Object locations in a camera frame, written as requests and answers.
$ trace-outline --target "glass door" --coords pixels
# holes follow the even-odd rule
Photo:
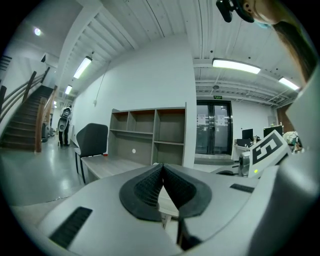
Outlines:
[[[210,136],[209,133],[209,107],[208,105],[196,106],[197,118],[196,118],[196,154],[208,154],[210,151]]]
[[[232,114],[228,101],[197,101],[196,154],[231,155]]]

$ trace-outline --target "office chair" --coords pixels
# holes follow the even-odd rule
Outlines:
[[[104,124],[88,123],[76,135],[79,147],[74,149],[75,167],[78,171],[77,155],[80,157],[81,175],[86,184],[81,158],[103,155],[107,151],[108,127]]]

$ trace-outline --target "ceiling lamp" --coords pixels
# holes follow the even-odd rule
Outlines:
[[[89,66],[89,64],[92,62],[92,58],[90,58],[89,56],[86,56],[84,58],[84,60],[81,62],[80,66],[78,67],[78,69],[76,70],[75,74],[74,74],[74,78],[79,78],[81,76],[81,74],[83,73],[83,71],[85,71],[85,69]]]
[[[40,36],[41,35],[41,30],[39,28],[35,28],[34,29],[34,33],[37,35],[37,36]]]
[[[285,79],[284,77],[279,79],[279,82],[285,86],[290,87],[293,90],[297,90],[300,87],[296,86],[293,82],[290,82],[289,80]]]
[[[71,85],[68,85],[67,88],[65,89],[65,94],[69,94],[72,90],[72,86]]]
[[[241,71],[246,71],[246,72],[250,72],[253,74],[258,74],[261,70],[261,68],[256,67],[256,66],[248,65],[248,64],[241,63],[238,61],[222,59],[222,58],[214,58],[212,60],[212,66],[214,68],[241,70]]]

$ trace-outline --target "gray floor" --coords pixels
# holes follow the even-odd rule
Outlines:
[[[11,206],[51,202],[84,186],[74,149],[59,148],[57,136],[42,143],[42,153],[0,149],[0,184]]]
[[[26,206],[11,206],[11,211],[21,222],[37,227],[44,217],[65,199],[67,198]]]

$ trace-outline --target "computer monitor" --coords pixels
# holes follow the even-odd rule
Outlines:
[[[254,129],[242,130],[242,139],[254,140]]]
[[[268,134],[270,134],[274,130],[276,130],[282,136],[282,132],[283,132],[282,126],[275,126],[275,127],[264,128],[263,137],[265,138],[266,136],[268,136]]]

